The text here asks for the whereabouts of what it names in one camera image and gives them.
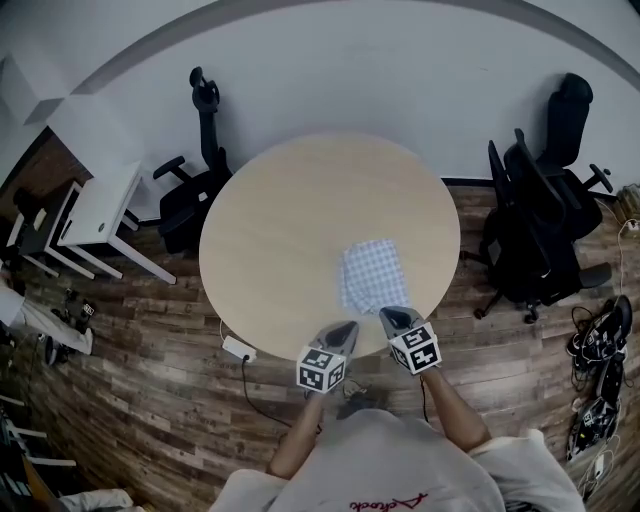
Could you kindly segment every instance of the shoe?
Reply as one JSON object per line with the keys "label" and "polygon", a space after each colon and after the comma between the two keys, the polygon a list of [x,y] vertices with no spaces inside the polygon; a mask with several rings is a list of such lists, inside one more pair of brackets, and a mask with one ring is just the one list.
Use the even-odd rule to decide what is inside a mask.
{"label": "shoe", "polygon": [[93,331],[90,327],[87,327],[87,330],[84,332],[84,338],[87,340],[87,344],[89,345],[89,352],[87,352],[87,355],[89,355],[93,350]]}

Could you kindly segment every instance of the round table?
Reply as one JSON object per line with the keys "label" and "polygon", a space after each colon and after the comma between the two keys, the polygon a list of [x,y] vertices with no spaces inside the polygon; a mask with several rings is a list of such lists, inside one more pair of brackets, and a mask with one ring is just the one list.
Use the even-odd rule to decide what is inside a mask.
{"label": "round table", "polygon": [[254,158],[222,189],[202,230],[200,273],[220,318],[255,348],[297,359],[320,329],[352,319],[360,357],[387,339],[377,315],[342,307],[340,262],[352,244],[383,238],[394,240],[412,307],[426,318],[460,250],[447,187],[417,155],[379,137],[300,137]]}

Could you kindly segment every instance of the black office chair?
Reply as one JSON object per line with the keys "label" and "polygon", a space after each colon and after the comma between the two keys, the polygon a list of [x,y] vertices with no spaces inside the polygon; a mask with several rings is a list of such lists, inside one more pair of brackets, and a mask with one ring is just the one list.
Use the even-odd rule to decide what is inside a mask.
{"label": "black office chair", "polygon": [[182,181],[160,200],[158,228],[167,251],[171,254],[195,250],[200,242],[202,226],[220,190],[231,178],[224,148],[218,147],[214,115],[218,111],[220,92],[216,83],[202,76],[202,68],[195,68],[189,77],[193,88],[192,100],[200,115],[200,148],[208,171],[189,176],[180,166],[184,157],[179,156],[162,165],[153,173],[158,179],[168,172]]}
{"label": "black office chair", "polygon": [[567,205],[565,229],[572,240],[588,235],[602,222],[602,212],[589,189],[602,183],[609,193],[608,169],[589,167],[594,175],[584,183],[566,167],[578,158],[593,91],[582,77],[567,73],[547,106],[547,147],[537,163]]}
{"label": "black office chair", "polygon": [[580,268],[572,242],[561,229],[562,204],[547,204],[556,203],[558,194],[537,169],[522,133],[516,131],[516,138],[518,142],[505,154],[507,169],[493,142],[489,143],[498,207],[485,222],[480,254],[462,251],[460,258],[487,265],[489,281],[497,289],[484,309],[474,311],[476,318],[487,316],[505,296],[525,303],[529,310],[525,322],[534,323],[538,304],[550,306],[582,288],[603,284],[611,278],[611,266]]}

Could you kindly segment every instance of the gray trousers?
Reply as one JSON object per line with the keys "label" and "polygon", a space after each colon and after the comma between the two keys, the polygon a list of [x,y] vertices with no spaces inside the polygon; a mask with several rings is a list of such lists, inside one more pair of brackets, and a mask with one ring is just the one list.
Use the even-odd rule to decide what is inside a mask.
{"label": "gray trousers", "polygon": [[69,327],[46,306],[31,302],[29,299],[24,300],[11,328],[24,334],[43,333],[78,352],[91,353],[91,345],[84,334]]}

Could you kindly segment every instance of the blue checkered cloth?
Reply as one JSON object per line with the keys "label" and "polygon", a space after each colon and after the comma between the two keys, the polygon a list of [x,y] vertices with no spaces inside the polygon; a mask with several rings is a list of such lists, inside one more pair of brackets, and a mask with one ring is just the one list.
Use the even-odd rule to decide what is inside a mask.
{"label": "blue checkered cloth", "polygon": [[385,306],[410,306],[407,280],[393,240],[371,240],[344,252],[340,296],[345,308],[362,315],[377,315]]}

